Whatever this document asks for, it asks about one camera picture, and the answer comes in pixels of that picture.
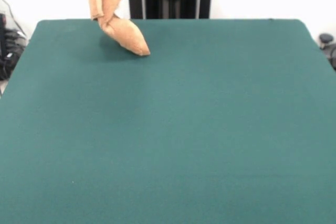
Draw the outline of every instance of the wire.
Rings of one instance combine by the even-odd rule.
[[[10,15],[11,15],[11,17],[12,17],[12,19],[13,19],[15,25],[20,29],[21,33],[23,33],[23,35],[24,35],[25,37],[27,37],[27,35],[26,35],[25,32],[23,31],[22,27],[21,27],[21,26],[19,25],[19,23],[15,20],[14,15],[13,15],[13,12],[12,12],[12,9],[11,9],[11,6],[9,5],[9,3],[8,3],[7,1],[5,1],[5,0],[2,0],[2,1],[8,6],[9,13],[10,13]]]

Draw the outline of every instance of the green table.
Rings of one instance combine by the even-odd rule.
[[[0,223],[335,224],[336,78],[297,20],[43,21],[0,101]]]

